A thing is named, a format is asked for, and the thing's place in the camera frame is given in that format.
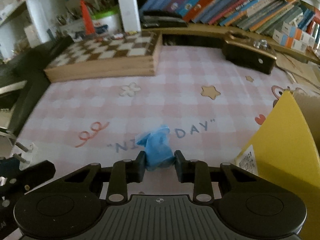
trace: blue glove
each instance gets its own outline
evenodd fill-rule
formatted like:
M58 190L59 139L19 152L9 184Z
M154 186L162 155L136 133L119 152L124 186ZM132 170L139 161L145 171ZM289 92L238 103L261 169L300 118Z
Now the blue glove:
M162 125L156 130L138 134L135 137L137 145L144 146L146 152L146 169L166 168L174 163L175 157L169 146L168 134L170 129Z

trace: cardboard box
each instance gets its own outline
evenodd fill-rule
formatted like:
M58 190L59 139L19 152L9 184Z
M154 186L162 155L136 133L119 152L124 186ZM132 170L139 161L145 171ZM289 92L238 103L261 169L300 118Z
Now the cardboard box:
M274 31L272 38L284 47L295 49L303 53L306 52L306 49L307 49L306 44L294 38L291 38L288 35L281 33L277 30Z
M298 195L307 206L299 236L320 235L320 97L285 91L236 165Z
M289 25L285 22L282 25L282 32L288 35L290 38L294 38L298 41L301 41L308 46L313 47L316 42L316 39L312 37L310 34L303 32L298 27Z

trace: metal screw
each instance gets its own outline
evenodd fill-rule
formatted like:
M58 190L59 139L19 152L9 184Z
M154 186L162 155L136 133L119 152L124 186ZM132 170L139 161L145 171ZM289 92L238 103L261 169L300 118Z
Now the metal screw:
M109 200L112 202L119 202L124 199L124 196L121 194L112 194L109 196Z
M201 202L208 202L212 199L212 197L208 194L199 194L196 196L196 199Z

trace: white box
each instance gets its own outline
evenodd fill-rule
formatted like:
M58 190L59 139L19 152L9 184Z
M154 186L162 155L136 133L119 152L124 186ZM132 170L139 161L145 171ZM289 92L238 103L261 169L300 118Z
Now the white box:
M41 44L36 28L33 24L25 27L24 32L26 33L31 48Z

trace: paper label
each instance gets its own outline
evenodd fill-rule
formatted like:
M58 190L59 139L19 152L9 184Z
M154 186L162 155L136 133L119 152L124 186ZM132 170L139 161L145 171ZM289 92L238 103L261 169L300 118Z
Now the paper label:
M236 165L241 169L258 176L257 162L252 145L250 145L245 152L237 158Z

